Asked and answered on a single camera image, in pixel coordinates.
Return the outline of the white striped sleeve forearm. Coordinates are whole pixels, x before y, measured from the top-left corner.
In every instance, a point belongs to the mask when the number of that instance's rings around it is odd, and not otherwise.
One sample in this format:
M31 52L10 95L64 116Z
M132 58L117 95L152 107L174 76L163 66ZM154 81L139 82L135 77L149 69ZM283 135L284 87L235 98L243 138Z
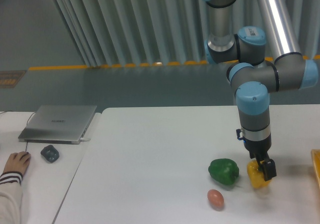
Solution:
M23 190L20 172L4 172L0 176L0 223L21 223L21 202Z

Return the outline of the person's hand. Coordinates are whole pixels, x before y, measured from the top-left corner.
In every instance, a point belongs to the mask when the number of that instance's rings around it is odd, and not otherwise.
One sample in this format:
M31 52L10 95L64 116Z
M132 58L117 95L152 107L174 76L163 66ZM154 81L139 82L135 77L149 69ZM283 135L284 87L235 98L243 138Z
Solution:
M23 151L10 154L4 166L3 173L20 173L24 176L31 161L31 155L24 156L25 153L26 152Z

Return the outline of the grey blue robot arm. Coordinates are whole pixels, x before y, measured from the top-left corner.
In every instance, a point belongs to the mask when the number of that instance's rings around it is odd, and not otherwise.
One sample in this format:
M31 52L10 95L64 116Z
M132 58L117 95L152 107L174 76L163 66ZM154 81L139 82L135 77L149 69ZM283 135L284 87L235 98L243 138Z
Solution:
M236 0L203 1L214 22L204 43L206 58L209 63L236 60L226 77L238 107L241 128L237 138L269 181L277 175L268 155L272 144L270 94L315 86L318 67L303 58L284 0L257 0L264 29L246 26L235 34L229 24Z

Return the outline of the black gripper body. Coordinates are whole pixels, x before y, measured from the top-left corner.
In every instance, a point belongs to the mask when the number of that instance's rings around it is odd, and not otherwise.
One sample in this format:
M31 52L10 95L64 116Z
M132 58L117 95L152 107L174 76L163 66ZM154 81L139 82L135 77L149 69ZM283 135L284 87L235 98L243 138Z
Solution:
M238 140L242 140L244 147L249 151L250 158L255 158L257 161L265 161L269 159L268 150L272 145L271 134L262 140L253 141L245 136L240 137L241 129L236 129Z

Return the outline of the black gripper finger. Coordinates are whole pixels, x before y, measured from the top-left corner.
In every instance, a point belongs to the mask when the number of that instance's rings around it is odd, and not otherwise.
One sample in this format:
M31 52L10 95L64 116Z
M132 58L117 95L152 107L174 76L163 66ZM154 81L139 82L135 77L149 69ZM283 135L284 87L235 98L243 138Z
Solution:
M277 176L276 165L273 159L268 155L255 156L258 164L258 170L262 172L264 180L271 180Z

